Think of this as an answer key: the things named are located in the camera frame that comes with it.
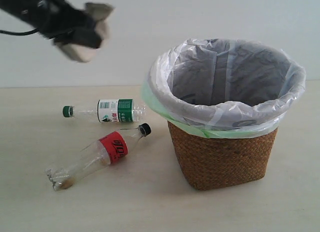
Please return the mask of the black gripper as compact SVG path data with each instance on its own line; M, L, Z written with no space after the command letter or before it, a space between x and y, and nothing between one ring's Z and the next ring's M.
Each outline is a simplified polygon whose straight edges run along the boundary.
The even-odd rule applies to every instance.
M103 39L92 29L76 27L86 20L81 9L66 0L36 0L35 32L54 43L79 45L91 49L101 47Z

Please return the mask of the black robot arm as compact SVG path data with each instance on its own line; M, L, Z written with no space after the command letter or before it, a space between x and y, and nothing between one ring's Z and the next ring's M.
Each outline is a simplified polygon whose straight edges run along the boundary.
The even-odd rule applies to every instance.
M1 34L28 36L39 33L46 39L53 39L54 43L91 49L101 47L103 39L96 32L97 22L67 0L0 0L0 9L33 27L25 32L1 30Z

